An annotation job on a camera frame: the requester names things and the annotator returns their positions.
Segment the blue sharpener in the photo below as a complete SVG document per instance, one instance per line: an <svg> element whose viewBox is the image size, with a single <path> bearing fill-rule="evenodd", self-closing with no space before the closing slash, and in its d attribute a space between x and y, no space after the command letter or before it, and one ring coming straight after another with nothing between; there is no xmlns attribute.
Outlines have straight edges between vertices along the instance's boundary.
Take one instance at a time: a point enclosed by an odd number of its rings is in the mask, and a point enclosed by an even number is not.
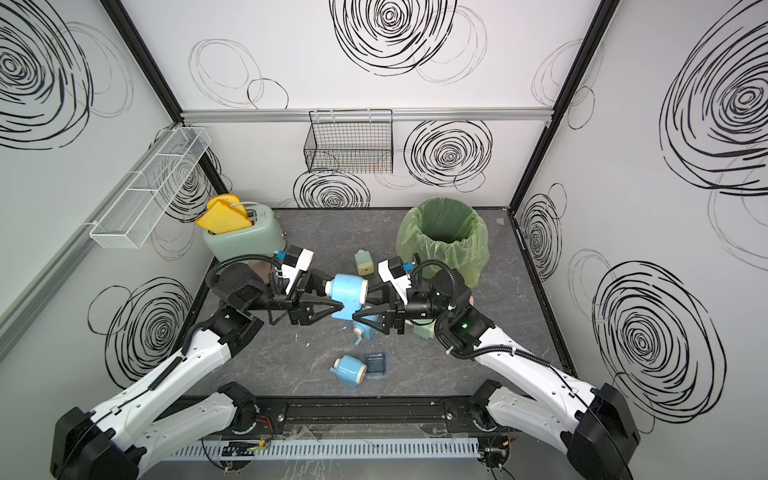
<svg viewBox="0 0 768 480"><path fill-rule="evenodd" d="M373 327L359 322L353 323L353 332L356 335L356 345L360 345L365 340L372 339L376 334L376 330Z"/></svg>
<svg viewBox="0 0 768 480"><path fill-rule="evenodd" d="M331 314L337 320L352 321L353 314L359 311L366 302L368 280L363 277L337 274L326 283L325 293L331 300L341 303L343 308Z"/></svg>
<svg viewBox="0 0 768 480"><path fill-rule="evenodd" d="M335 360L330 372L345 385L357 387L366 376L367 365L355 357L345 355Z"/></svg>

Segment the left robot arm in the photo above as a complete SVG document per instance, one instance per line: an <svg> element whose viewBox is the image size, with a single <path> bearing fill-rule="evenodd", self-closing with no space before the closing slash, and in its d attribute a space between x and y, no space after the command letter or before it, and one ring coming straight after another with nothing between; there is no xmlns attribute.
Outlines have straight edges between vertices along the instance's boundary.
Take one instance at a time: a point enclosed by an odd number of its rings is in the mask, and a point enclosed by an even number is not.
<svg viewBox="0 0 768 480"><path fill-rule="evenodd" d="M250 262L269 266L261 278ZM73 408L56 423L50 472L56 479L137 479L195 440L231 429L249 435L274 430L254 396L230 382L175 413L166 411L208 373L244 350L264 323L257 312L283 311L310 325L346 307L359 310L365 295L342 292L340 279L311 268L311 252L297 257L241 255L213 267L208 288L224 304L192 327L181 346L131 386L89 411Z"/></svg>

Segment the green cream pencil sharpener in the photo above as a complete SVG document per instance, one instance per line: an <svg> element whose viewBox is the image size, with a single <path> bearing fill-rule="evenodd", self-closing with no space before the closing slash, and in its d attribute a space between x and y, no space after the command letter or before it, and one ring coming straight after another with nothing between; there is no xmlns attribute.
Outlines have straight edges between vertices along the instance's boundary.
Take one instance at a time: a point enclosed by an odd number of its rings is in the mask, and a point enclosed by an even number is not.
<svg viewBox="0 0 768 480"><path fill-rule="evenodd" d="M412 332L416 336L426 340L433 339L435 337L433 321L423 321L423 322L413 321L411 325L412 325Z"/></svg>

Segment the yellow green pencil sharpener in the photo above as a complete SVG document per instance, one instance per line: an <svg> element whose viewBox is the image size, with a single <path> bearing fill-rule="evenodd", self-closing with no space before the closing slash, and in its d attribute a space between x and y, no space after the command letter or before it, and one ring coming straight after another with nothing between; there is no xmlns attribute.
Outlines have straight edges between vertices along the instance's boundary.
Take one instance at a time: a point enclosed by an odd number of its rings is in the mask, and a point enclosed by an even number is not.
<svg viewBox="0 0 768 480"><path fill-rule="evenodd" d="M375 264L369 251L360 249L354 254L356 272L359 276L368 276L375 272Z"/></svg>

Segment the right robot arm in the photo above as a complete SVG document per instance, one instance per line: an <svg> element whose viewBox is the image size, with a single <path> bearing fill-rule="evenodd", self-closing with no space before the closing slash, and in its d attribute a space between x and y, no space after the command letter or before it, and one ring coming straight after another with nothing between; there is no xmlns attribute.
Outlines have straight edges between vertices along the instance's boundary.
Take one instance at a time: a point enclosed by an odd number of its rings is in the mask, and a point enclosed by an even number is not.
<svg viewBox="0 0 768 480"><path fill-rule="evenodd" d="M641 441L625 396L612 384L595 387L522 347L471 302L472 292L444 264L426 289L418 268L384 269L342 297L352 320L388 334L408 320L430 320L436 340L456 359L472 360L519 388L497 386L480 396L478 424L511 427L564 453L584 479L630 479Z"/></svg>

